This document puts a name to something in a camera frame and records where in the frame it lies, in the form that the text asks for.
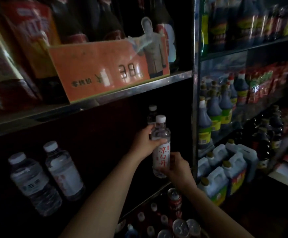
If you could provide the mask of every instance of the red soda can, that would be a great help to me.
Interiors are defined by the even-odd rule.
[[[170,210],[180,211],[182,207],[182,196],[175,188],[170,188],[167,192],[168,206]]]

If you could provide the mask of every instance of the store shelf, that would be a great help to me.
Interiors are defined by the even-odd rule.
[[[141,94],[190,77],[192,77],[192,71],[176,72],[166,78],[89,98],[73,104],[43,105],[31,110],[8,114],[0,112],[0,136]]]
[[[287,41],[288,41],[288,37],[285,37],[285,38],[278,39],[278,40],[273,41],[273,42],[265,42],[263,44],[252,46],[252,47],[247,47],[247,48],[242,48],[242,49],[227,50],[227,51],[217,52],[217,53],[209,53],[206,57],[201,57],[201,62],[205,61],[205,60],[218,58],[218,57],[223,57],[223,56],[230,55],[230,54],[233,54],[233,53],[240,53],[240,52],[251,50],[251,49],[255,49],[255,48],[258,48],[258,47],[265,47],[265,46],[274,45],[274,44],[277,44],[277,43],[287,42]]]
[[[241,107],[237,107],[233,112],[230,126],[226,129],[220,130],[219,135],[212,139],[213,144],[216,145],[233,131],[243,126],[248,120],[251,120],[255,116],[259,115],[261,112],[269,108],[272,104],[280,100],[283,97],[283,90],[283,88],[277,89],[273,94],[264,96],[257,103],[251,103]],[[202,158],[204,156],[207,149],[205,149],[205,151],[199,151],[199,158]]]

